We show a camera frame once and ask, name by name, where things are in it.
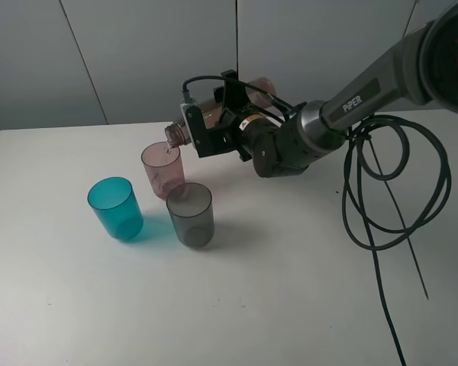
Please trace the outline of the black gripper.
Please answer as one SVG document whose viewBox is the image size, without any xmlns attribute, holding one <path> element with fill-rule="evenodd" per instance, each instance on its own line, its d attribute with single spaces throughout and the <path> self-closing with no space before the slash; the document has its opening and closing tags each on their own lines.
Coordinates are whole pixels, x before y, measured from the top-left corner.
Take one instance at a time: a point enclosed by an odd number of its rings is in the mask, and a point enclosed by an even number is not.
<svg viewBox="0 0 458 366">
<path fill-rule="evenodd" d="M 211 128 L 213 156 L 236 152 L 247 162 L 278 162 L 276 132 L 279 127 L 253 106 L 246 86 L 236 70 L 221 73 L 221 87 L 214 90 L 214 99 L 221 109 L 218 124 Z"/>
</svg>

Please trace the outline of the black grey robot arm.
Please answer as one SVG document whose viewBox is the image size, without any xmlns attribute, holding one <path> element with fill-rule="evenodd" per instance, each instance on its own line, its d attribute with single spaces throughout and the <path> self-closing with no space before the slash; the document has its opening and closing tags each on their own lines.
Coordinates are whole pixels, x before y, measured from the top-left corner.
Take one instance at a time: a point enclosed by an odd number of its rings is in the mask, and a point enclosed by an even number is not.
<svg viewBox="0 0 458 366">
<path fill-rule="evenodd" d="M 339 149 L 354 124 L 400 98 L 458 114 L 458 2 L 387 50 L 331 100 L 310 102 L 277 127 L 249 104 L 225 108 L 224 139 L 262 178 L 300 175 Z"/>
</svg>

